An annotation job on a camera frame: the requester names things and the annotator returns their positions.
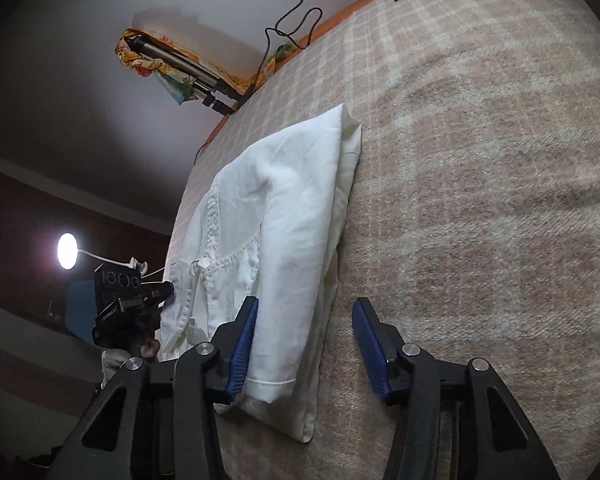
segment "blue rubber pad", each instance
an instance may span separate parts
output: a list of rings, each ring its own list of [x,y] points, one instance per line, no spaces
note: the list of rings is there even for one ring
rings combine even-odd
[[[384,354],[382,354],[378,338],[371,328],[371,324],[359,301],[353,304],[351,320],[353,333],[356,336],[360,354],[365,362],[366,374],[369,377],[371,389],[380,397],[382,402],[386,402],[390,392],[386,373],[386,360]]]
[[[253,342],[253,331],[256,327],[258,315],[258,300],[254,300],[244,324],[242,333],[238,338],[234,353],[229,360],[229,381],[226,385],[227,392],[233,397],[242,393],[244,380],[247,378],[249,368],[249,356],[251,354],[251,343]]]

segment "plaid blanket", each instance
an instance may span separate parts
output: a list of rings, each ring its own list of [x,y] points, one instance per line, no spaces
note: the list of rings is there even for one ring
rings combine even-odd
[[[396,412],[350,309],[439,359],[483,356],[563,479],[600,459],[600,23],[582,0],[376,0],[288,63],[200,156],[177,253],[214,175],[345,102],[363,124],[314,439],[218,417],[237,479],[382,478]],[[442,465],[446,470],[446,439]]]

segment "white garment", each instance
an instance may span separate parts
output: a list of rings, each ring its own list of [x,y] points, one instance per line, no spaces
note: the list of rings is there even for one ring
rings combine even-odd
[[[345,105],[248,147],[222,168],[170,262],[161,359],[207,341],[259,298],[242,409],[291,437],[314,434],[318,365],[338,286],[360,124]]]

